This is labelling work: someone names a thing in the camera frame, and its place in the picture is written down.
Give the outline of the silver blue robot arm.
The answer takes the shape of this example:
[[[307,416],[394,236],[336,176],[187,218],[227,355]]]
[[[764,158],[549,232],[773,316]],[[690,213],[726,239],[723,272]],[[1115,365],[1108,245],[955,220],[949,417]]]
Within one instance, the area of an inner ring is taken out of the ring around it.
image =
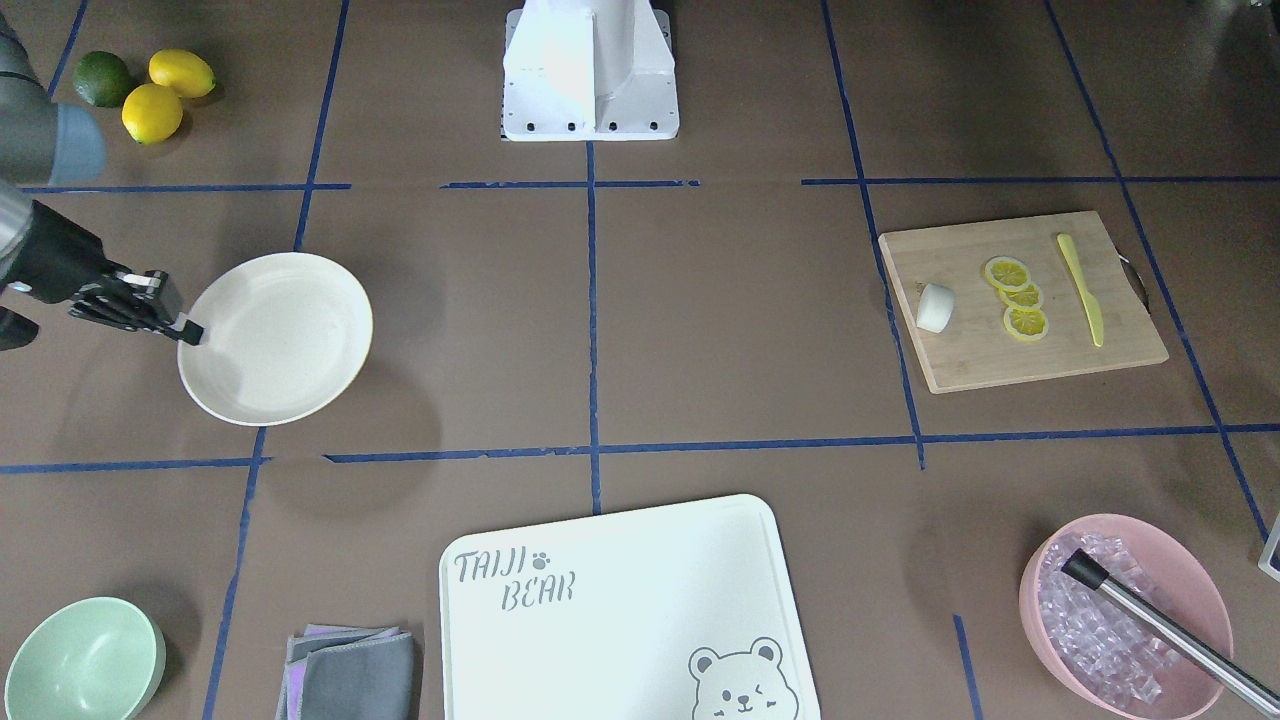
[[[106,146],[82,108],[54,102],[8,22],[1,29],[1,286],[70,316],[197,346],[205,329],[183,311],[165,272],[136,273],[102,241],[24,192],[96,178]]]

